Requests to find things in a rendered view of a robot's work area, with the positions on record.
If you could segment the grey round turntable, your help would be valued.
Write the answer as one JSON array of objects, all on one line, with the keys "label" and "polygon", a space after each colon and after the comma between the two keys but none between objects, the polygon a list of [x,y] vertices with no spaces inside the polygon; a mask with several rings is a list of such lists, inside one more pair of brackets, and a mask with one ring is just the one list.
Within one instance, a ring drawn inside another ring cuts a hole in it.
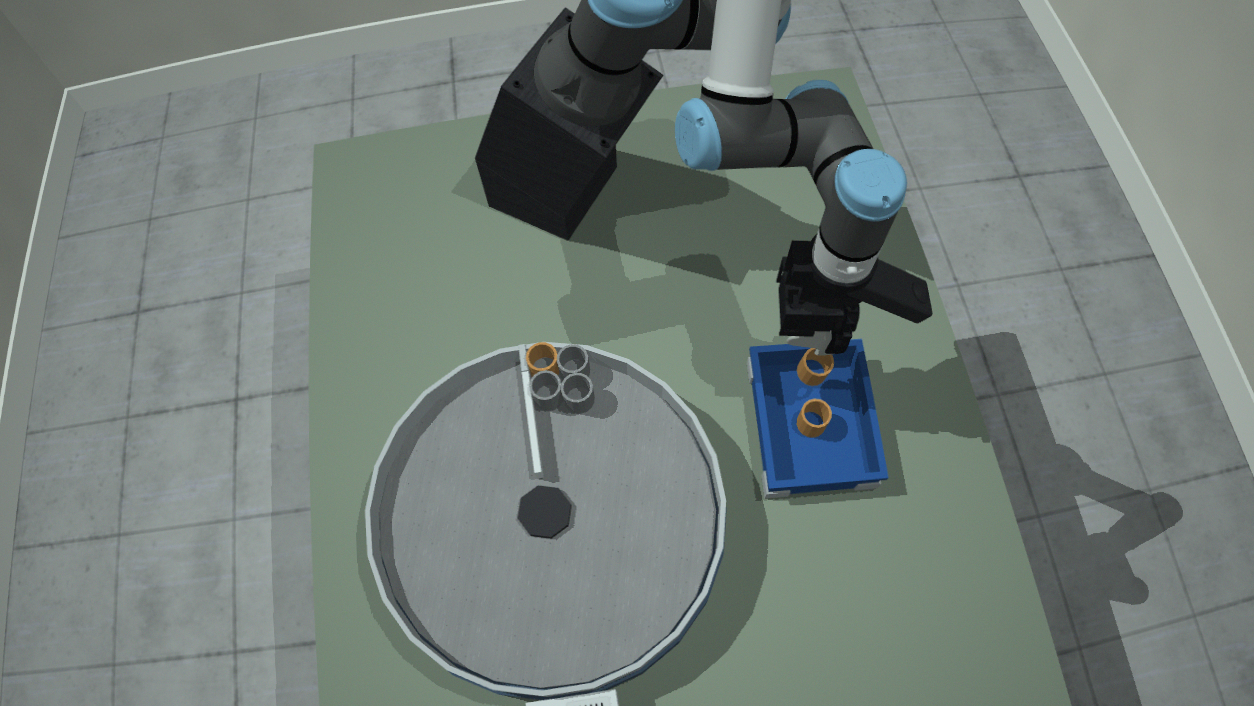
[{"label": "grey round turntable", "polygon": [[667,382],[588,345],[593,406],[540,410],[532,345],[459,365],[395,424],[367,494],[367,559],[404,633],[453,676],[542,700],[525,706],[619,706],[613,687],[709,601],[719,460]]}]

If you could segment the grey metal sleeve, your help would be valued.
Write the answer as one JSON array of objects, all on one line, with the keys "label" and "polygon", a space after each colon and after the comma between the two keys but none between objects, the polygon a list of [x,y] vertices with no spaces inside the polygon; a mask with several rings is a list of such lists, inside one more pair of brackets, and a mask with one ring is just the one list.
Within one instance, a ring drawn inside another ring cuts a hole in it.
[{"label": "grey metal sleeve", "polygon": [[[571,360],[581,360],[584,362],[584,365],[574,371],[567,370],[564,365]],[[557,355],[557,364],[559,367],[561,377],[563,380],[564,377],[567,377],[569,374],[573,372],[582,372],[589,377],[589,357],[588,354],[586,352],[586,349],[581,347],[579,345],[571,344],[561,349],[559,354]]]},{"label": "grey metal sleeve", "polygon": [[[545,385],[553,385],[558,389],[553,395],[551,395],[551,398],[539,398],[538,395],[535,395],[538,390]],[[535,403],[535,406],[539,408],[540,410],[553,411],[557,408],[561,408],[561,404],[563,403],[561,393],[561,377],[558,377],[556,372],[547,370],[535,372],[535,375],[530,377],[529,387],[533,401]]]},{"label": "grey metal sleeve", "polygon": [[[567,398],[568,393],[571,393],[571,390],[574,387],[586,387],[589,393],[586,398],[579,400],[573,400],[571,398]],[[593,384],[586,374],[582,372],[569,374],[567,377],[564,377],[563,382],[561,382],[561,393],[566,408],[571,413],[578,413],[578,414],[587,413],[594,404]]]}]

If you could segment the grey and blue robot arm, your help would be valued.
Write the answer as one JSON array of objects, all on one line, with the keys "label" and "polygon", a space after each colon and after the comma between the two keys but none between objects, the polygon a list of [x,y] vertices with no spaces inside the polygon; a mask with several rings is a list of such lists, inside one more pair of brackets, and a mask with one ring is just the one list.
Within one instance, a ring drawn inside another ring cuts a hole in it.
[{"label": "grey and blue robot arm", "polygon": [[[701,97],[685,102],[675,120],[678,155],[691,169],[806,167],[825,204],[813,262],[826,278],[854,283],[872,272],[902,208],[905,171],[873,149],[833,82],[772,99],[775,43],[790,4],[581,0],[572,21],[540,46],[535,88],[566,120],[607,125],[638,97],[650,49],[711,50]],[[914,324],[932,316],[925,280],[882,260],[872,282],[846,295]]]}]

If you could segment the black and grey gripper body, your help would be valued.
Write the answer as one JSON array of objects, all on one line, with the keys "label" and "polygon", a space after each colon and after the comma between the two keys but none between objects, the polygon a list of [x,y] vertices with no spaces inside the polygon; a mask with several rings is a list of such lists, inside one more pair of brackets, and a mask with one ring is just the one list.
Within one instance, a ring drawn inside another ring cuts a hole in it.
[{"label": "black and grey gripper body", "polygon": [[861,301],[846,293],[864,288],[872,281],[878,258],[865,278],[854,283],[833,281],[826,278],[813,262],[813,245],[816,236],[811,241],[793,240],[788,257],[782,257],[776,278],[776,283],[780,283],[779,336],[813,337],[815,331],[841,332],[844,324],[851,324],[851,332],[856,330]]}]

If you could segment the blue rectangular crate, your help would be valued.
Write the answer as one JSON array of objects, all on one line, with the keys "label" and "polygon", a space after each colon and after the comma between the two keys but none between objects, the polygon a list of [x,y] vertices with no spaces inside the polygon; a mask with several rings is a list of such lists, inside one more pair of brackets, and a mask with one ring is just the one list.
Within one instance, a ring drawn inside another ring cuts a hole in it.
[{"label": "blue rectangular crate", "polygon": [[[781,344],[749,350],[764,498],[877,489],[888,479],[861,339],[850,340],[844,354],[831,354],[834,367],[818,386],[798,377],[798,364],[808,347]],[[831,408],[831,420],[813,438],[803,435],[796,424],[804,403],[814,398]]]}]

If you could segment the bronze bushing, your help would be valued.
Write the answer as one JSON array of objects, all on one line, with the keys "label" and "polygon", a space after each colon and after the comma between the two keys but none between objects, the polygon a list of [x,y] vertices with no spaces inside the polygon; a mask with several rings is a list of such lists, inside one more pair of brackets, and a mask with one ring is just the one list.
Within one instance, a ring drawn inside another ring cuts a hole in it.
[{"label": "bronze bushing", "polygon": [[[808,352],[804,354],[801,361],[798,364],[798,377],[810,386],[818,386],[821,384],[826,379],[828,374],[831,372],[834,366],[834,359],[831,355],[815,355],[814,351],[815,349],[808,349]],[[813,372],[808,367],[806,360],[815,360],[820,362],[824,367],[824,372]]]},{"label": "bronze bushing", "polygon": [[[551,359],[553,359],[553,362],[548,367],[534,367],[533,366],[534,362],[538,359],[540,359],[540,357],[551,357]],[[558,367],[558,364],[557,364],[557,352],[556,352],[556,349],[551,344],[539,342],[539,344],[532,345],[530,349],[525,354],[525,360],[528,362],[528,367],[530,370],[530,376],[532,377],[533,377],[533,375],[535,372],[540,372],[540,371],[544,371],[544,370],[552,371],[552,372],[556,372],[557,375],[559,375],[559,367]]]},{"label": "bronze bushing", "polygon": [[[820,418],[823,418],[823,424],[813,425],[811,423],[808,423],[808,419],[805,418],[804,413],[816,413]],[[801,431],[803,435],[814,438],[814,436],[820,436],[823,434],[830,420],[831,420],[830,406],[821,399],[811,399],[803,405],[803,409],[798,416],[796,425],[798,430]]]}]

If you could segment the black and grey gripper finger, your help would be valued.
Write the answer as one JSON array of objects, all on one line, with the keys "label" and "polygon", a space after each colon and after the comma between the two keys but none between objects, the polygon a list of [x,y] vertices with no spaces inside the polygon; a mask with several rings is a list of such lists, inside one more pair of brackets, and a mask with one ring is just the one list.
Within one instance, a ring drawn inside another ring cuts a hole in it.
[{"label": "black and grey gripper finger", "polygon": [[821,332],[815,331],[813,337],[791,336],[788,339],[788,344],[793,346],[815,349],[815,355],[831,355],[831,354],[844,354],[851,340],[851,325],[844,324],[841,332],[831,331]]}]

